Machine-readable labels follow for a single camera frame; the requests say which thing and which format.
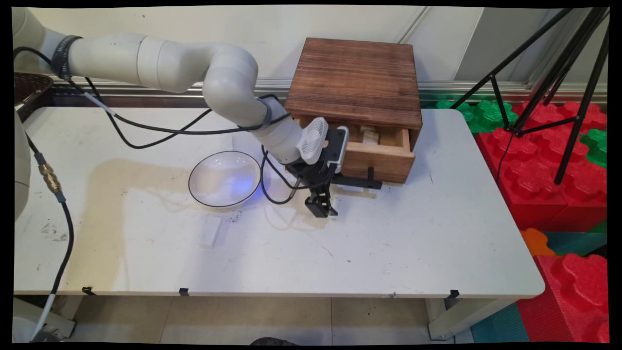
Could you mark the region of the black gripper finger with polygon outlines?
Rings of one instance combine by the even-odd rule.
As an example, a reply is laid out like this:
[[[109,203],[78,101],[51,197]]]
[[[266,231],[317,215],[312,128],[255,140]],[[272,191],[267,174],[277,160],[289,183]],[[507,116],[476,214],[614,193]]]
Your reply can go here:
[[[314,217],[327,218],[331,215],[331,204],[329,195],[326,193],[312,192],[305,199],[305,206],[311,211]]]
[[[320,186],[318,189],[318,205],[321,213],[321,217],[327,218],[330,216],[337,216],[338,212],[332,205],[332,196],[329,190],[329,186]]]

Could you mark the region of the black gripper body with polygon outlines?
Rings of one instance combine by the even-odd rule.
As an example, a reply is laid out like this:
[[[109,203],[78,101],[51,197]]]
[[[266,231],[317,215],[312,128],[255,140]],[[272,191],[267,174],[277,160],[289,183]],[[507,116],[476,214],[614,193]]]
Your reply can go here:
[[[331,198],[329,186],[332,178],[340,170],[336,162],[318,162],[308,165],[305,162],[286,164],[286,170],[293,175],[298,183],[291,190],[289,198],[293,198],[297,190],[309,189],[311,197]]]

